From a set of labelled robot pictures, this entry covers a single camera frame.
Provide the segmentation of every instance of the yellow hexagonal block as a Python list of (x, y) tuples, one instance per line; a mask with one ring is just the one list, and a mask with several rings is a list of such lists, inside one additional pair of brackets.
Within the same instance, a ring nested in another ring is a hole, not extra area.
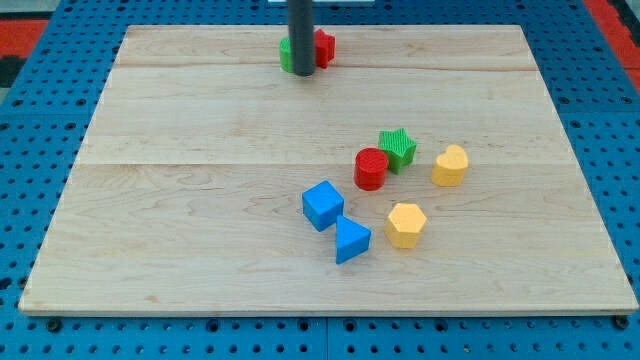
[(420, 240), (426, 223), (427, 217), (418, 205), (399, 203), (389, 213), (384, 232), (391, 245), (401, 249), (413, 249)]

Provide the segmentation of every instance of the blue cube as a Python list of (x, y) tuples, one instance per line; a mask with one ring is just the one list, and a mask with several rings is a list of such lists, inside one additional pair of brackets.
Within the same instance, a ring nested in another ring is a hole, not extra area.
[(302, 193), (302, 212), (318, 231), (333, 225), (343, 209), (342, 195), (327, 180)]
[(346, 217), (338, 216), (336, 224), (336, 264), (350, 260), (367, 250), (371, 230)]

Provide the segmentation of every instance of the green star block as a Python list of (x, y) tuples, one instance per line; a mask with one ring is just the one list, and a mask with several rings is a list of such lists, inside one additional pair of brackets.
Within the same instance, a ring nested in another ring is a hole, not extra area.
[(286, 37), (280, 40), (280, 67), (286, 72), (293, 72), (291, 65), (291, 42)]
[(396, 131), (380, 131), (378, 149), (384, 151), (389, 158), (389, 167), (394, 174), (413, 162), (413, 154), (418, 144), (407, 136), (404, 129)]

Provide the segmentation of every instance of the blue pegboard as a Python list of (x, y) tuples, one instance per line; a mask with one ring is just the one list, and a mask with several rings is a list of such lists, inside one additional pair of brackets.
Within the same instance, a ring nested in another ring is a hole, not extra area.
[[(640, 287), (640, 98), (580, 1), (377, 0), (319, 24), (520, 24)], [(640, 317), (49, 319), (17, 310), (129, 24), (285, 24), (266, 0), (63, 0), (0, 108), (0, 358), (638, 358)]]

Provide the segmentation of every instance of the toy block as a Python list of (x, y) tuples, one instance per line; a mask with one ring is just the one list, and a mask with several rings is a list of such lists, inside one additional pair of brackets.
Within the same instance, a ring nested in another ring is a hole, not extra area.
[(340, 265), (347, 260), (369, 250), (371, 230), (338, 215), (336, 222), (336, 264)]
[(318, 231), (333, 225), (343, 209), (342, 195), (327, 180), (302, 193), (302, 212)]
[(322, 29), (316, 30), (314, 36), (316, 65), (326, 69), (329, 66), (329, 61), (333, 60), (336, 55), (336, 37), (325, 33)]
[(458, 145), (447, 146), (444, 154), (438, 155), (431, 172), (431, 182), (438, 186), (458, 186), (469, 167), (469, 158)]
[(291, 42), (289, 37), (280, 40), (280, 67), (286, 72), (293, 72), (291, 63)]
[(360, 150), (356, 155), (353, 181), (367, 191), (378, 190), (384, 185), (389, 159), (384, 151), (376, 148)]
[(427, 217), (418, 205), (399, 203), (389, 213), (384, 232), (394, 247), (413, 249), (426, 223)]
[(396, 131), (381, 131), (378, 149), (387, 154), (389, 170), (399, 174), (400, 170), (413, 162), (413, 154), (417, 143), (407, 136), (405, 129)]

